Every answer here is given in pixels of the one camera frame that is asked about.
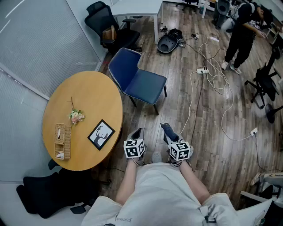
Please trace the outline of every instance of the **wicker tissue box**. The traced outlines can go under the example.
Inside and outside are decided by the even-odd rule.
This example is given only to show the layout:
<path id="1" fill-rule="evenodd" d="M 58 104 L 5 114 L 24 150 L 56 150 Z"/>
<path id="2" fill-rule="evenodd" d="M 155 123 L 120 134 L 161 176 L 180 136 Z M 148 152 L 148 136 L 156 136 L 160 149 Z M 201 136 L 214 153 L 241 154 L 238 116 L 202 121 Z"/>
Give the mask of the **wicker tissue box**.
<path id="1" fill-rule="evenodd" d="M 71 158 L 71 127 L 63 123 L 55 124 L 55 158 L 69 160 Z"/>

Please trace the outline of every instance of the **white shirt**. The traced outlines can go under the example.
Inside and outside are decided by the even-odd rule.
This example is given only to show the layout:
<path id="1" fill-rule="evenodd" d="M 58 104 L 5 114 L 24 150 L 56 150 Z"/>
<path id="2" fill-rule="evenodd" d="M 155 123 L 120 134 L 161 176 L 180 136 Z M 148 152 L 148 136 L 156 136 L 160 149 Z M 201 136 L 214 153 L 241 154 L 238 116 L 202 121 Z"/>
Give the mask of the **white shirt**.
<path id="1" fill-rule="evenodd" d="M 216 219 L 207 223 L 205 217 Z M 202 205 L 179 169 L 167 163 L 138 168 L 134 193 L 122 206 L 99 197 L 82 226 L 239 226 L 227 194 L 210 196 Z"/>

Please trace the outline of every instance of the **white sneaker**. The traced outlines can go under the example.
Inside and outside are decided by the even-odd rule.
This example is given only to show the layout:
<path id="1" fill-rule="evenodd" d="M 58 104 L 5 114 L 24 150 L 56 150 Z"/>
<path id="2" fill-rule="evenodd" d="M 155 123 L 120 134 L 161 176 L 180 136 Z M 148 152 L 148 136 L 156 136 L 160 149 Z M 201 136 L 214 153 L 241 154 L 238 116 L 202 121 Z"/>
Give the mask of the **white sneaker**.
<path id="1" fill-rule="evenodd" d="M 239 69 L 239 68 L 234 68 L 234 64 L 231 64 L 230 65 L 230 68 L 233 70 L 233 71 L 235 71 L 238 75 L 241 75 L 241 70 Z"/>
<path id="2" fill-rule="evenodd" d="M 221 68 L 223 69 L 223 70 L 226 70 L 226 67 L 228 66 L 228 62 L 226 62 L 225 60 L 223 60 L 223 62 L 222 62 L 222 64 L 221 64 Z"/>

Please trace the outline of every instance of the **small flower bouquet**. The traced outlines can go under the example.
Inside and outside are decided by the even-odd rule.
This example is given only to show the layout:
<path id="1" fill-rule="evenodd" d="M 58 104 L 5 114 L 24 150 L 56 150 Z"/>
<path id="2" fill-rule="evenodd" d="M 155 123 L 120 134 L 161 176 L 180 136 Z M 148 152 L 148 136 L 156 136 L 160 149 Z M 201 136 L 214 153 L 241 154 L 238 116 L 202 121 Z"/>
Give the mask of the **small flower bouquet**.
<path id="1" fill-rule="evenodd" d="M 72 102 L 72 112 L 69 114 L 69 119 L 72 121 L 74 125 L 76 125 L 78 122 L 82 122 L 85 116 L 83 115 L 83 112 L 81 110 L 74 109 L 72 97 L 71 97 L 71 102 Z"/>

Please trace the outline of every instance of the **round wooden table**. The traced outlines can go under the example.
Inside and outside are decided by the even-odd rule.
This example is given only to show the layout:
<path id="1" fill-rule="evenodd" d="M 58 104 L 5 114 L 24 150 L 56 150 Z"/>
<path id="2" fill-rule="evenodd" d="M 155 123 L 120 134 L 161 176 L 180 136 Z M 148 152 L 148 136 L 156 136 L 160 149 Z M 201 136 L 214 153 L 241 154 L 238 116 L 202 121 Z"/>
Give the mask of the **round wooden table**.
<path id="1" fill-rule="evenodd" d="M 74 109 L 82 110 L 85 119 L 72 125 L 69 114 Z M 42 134 L 51 158 L 68 170 L 81 171 L 99 164 L 114 147 L 122 127 L 122 100 L 114 82 L 100 72 L 77 73 L 66 79 L 52 94 L 46 106 Z M 104 120 L 114 130 L 114 134 L 99 151 L 89 140 L 88 135 L 96 125 Z M 55 158 L 55 124 L 72 125 L 71 158 Z"/>

